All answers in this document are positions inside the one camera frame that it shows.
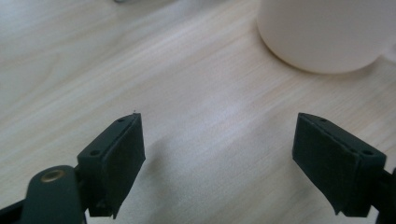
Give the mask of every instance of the wooden table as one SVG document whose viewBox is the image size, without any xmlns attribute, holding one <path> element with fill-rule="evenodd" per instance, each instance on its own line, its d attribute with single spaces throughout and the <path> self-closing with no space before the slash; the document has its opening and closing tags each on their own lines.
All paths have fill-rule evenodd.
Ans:
<svg viewBox="0 0 396 224">
<path fill-rule="evenodd" d="M 77 165 L 114 119 L 142 114 L 147 160 L 118 218 L 89 223 L 374 223 L 335 216 L 291 159 L 298 112 L 396 167 L 396 65 L 309 74 L 262 42 L 259 0 L 0 2 L 0 207 Z"/>
</svg>

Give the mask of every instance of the white container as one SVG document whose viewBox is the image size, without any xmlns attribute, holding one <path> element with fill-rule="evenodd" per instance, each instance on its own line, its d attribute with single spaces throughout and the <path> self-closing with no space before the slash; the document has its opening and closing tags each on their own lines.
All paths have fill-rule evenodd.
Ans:
<svg viewBox="0 0 396 224">
<path fill-rule="evenodd" d="M 265 44 L 286 63 L 344 73 L 396 44 L 396 0 L 262 0 L 257 23 Z"/>
</svg>

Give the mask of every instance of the metal object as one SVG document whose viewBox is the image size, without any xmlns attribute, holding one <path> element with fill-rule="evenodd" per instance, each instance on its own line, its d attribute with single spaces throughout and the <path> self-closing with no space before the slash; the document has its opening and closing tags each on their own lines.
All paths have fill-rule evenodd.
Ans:
<svg viewBox="0 0 396 224">
<path fill-rule="evenodd" d="M 299 114 L 292 155 L 335 213 L 396 223 L 396 174 L 384 170 L 386 155 L 330 121 Z"/>
<path fill-rule="evenodd" d="M 81 224 L 116 218 L 146 159 L 140 114 L 114 121 L 78 155 L 78 166 L 35 175 L 26 198 L 0 210 L 0 223 Z"/>
</svg>

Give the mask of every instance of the tabletop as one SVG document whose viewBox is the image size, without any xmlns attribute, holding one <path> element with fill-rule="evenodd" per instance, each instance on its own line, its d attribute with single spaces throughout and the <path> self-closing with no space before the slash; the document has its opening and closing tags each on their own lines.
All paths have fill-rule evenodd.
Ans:
<svg viewBox="0 0 396 224">
<path fill-rule="evenodd" d="M 297 115 L 331 120 L 396 167 L 396 64 L 319 75 L 281 62 L 259 0 L 0 2 L 0 207 L 141 113 L 147 160 L 117 219 L 374 223 L 336 216 L 291 158 Z"/>
</svg>

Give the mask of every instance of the cup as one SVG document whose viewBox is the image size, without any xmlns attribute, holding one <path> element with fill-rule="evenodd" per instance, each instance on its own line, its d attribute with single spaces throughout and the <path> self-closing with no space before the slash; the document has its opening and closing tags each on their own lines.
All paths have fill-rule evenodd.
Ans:
<svg viewBox="0 0 396 224">
<path fill-rule="evenodd" d="M 360 69 L 396 45 L 396 0 L 262 0 L 267 47 L 314 73 Z"/>
</svg>

